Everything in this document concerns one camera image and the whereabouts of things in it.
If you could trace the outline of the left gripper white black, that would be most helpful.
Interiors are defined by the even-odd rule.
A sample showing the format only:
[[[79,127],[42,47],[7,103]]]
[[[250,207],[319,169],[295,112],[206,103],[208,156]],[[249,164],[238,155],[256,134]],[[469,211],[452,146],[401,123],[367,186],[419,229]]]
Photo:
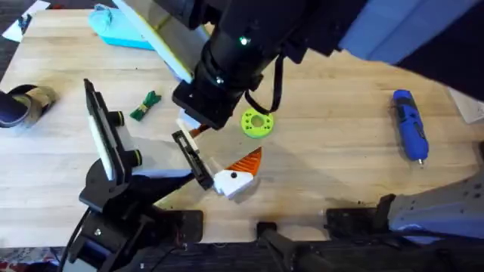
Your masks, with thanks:
[[[176,119],[176,123],[181,130],[172,134],[171,141],[132,139],[132,146],[141,153],[141,165],[135,167],[133,174],[145,179],[138,189],[150,202],[158,202],[192,181],[202,190],[214,187],[218,194],[229,199],[251,185],[261,165],[261,147],[213,176],[185,121]]]

